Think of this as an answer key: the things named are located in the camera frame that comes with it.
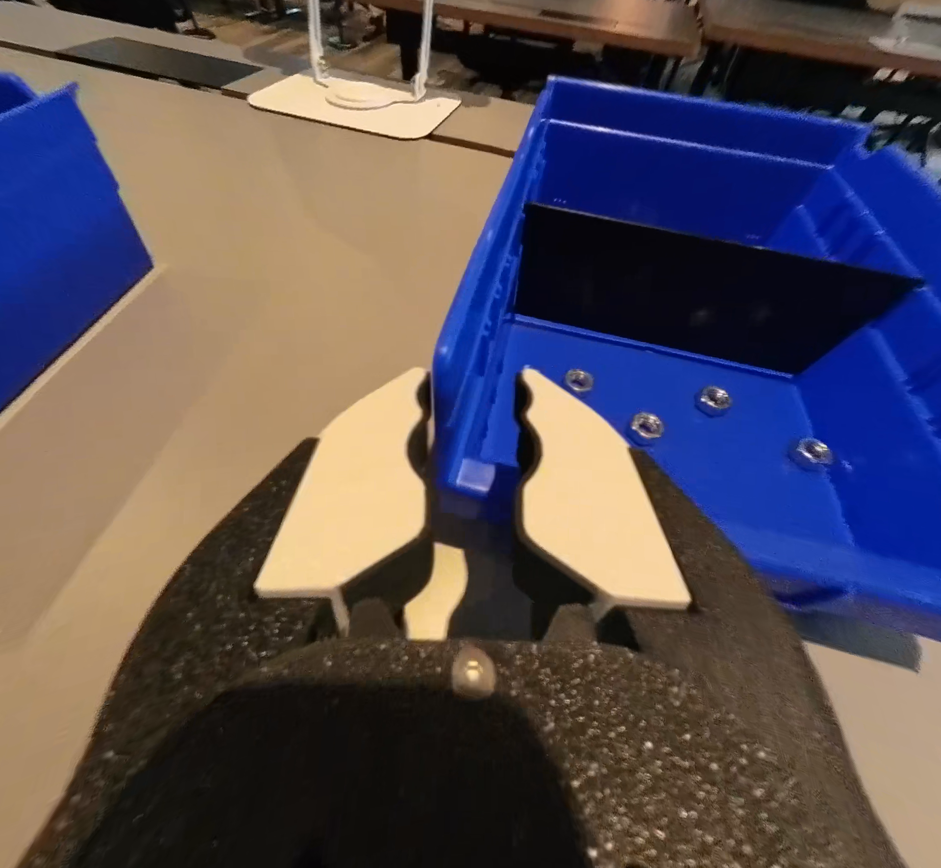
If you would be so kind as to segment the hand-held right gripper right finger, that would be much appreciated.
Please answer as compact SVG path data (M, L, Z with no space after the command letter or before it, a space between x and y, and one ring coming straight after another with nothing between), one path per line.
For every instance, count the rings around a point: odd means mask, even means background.
M690 607L676 561L626 440L536 368L516 380L517 535L594 607Z

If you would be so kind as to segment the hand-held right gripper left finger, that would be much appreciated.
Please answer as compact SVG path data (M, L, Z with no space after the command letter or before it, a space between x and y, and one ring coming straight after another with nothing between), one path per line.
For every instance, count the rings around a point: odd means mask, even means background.
M339 600L352 582L417 542L426 497L409 441L425 436L426 378L423 368L410 368L323 428L255 579L258 597Z

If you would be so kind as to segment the blue plastic bin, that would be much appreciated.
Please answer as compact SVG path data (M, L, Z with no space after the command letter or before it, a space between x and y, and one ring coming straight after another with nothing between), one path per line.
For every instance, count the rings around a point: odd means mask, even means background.
M443 323L431 385L443 500L503 521L520 478L517 374L536 368L647 452L779 601L939 639L940 197L851 121L551 77ZM518 314L524 207L543 203L920 278L796 375ZM733 399L695 407L703 386ZM637 412L656 444L626 434ZM835 452L807 471L789 445Z
M1 408L154 267L77 99L1 75Z

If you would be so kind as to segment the black bin divider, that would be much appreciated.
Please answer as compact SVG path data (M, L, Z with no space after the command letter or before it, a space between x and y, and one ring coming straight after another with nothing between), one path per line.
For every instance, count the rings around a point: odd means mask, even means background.
M536 202L520 243L522 316L785 375L924 285Z

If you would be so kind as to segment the white plastic stand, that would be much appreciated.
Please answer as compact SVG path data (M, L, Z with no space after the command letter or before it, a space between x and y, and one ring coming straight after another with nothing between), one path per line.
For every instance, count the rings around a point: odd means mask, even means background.
M331 77L327 70L323 51L320 0L307 0L307 6L312 78L315 85L320 88L321 96L325 98L327 104L338 109L359 112L382 110L397 104L418 103L425 99L431 52L434 0L422 0L418 65L417 72L410 82L410 97L403 96L402 92L394 91L389 86Z

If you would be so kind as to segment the brown wooden desk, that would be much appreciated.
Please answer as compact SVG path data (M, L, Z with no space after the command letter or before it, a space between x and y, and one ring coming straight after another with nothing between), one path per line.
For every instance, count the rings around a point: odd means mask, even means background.
M872 38L891 29L888 14L786 0L698 0L702 37L795 58L897 72L939 80L940 61L884 51Z
M434 16L584 41L668 58L698 59L703 39L687 4L664 0L434 0Z

